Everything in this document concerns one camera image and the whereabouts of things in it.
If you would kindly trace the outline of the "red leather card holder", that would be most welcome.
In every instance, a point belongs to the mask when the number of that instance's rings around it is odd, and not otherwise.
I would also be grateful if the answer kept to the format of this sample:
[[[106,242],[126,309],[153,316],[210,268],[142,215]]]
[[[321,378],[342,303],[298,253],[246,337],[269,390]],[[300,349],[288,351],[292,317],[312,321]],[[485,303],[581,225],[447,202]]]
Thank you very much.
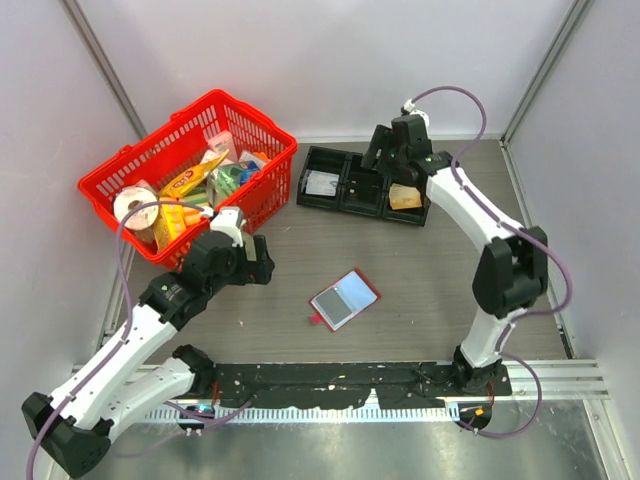
[[[380,299],[378,289],[354,268],[309,300],[309,322],[337,332]]]

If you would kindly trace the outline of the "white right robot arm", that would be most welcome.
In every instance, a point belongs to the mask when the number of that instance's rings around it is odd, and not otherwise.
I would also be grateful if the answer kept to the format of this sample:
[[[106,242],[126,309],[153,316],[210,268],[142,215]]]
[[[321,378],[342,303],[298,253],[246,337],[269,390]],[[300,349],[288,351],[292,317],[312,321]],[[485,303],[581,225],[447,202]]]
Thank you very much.
[[[472,282],[477,312],[454,352],[451,371],[457,391],[475,394],[497,374],[517,318],[547,290],[546,233],[502,213],[450,153],[435,152],[423,114],[405,113],[388,126],[376,126],[362,165],[417,188],[449,215],[480,254]]]

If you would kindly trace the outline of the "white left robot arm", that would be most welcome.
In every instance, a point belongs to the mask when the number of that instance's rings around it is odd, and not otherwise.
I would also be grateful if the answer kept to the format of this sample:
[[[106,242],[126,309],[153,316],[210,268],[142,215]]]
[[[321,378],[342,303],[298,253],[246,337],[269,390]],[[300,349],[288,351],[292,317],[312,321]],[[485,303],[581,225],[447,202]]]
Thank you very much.
[[[80,371],[52,393],[34,392],[25,399],[21,410],[33,438],[26,478],[34,478],[40,450],[70,477],[81,477],[148,409],[184,394],[206,396],[216,367],[191,345],[176,348],[142,378],[131,377],[224,287],[266,285],[274,268],[262,235],[249,235],[236,227],[200,234],[181,269],[149,283],[120,330]]]

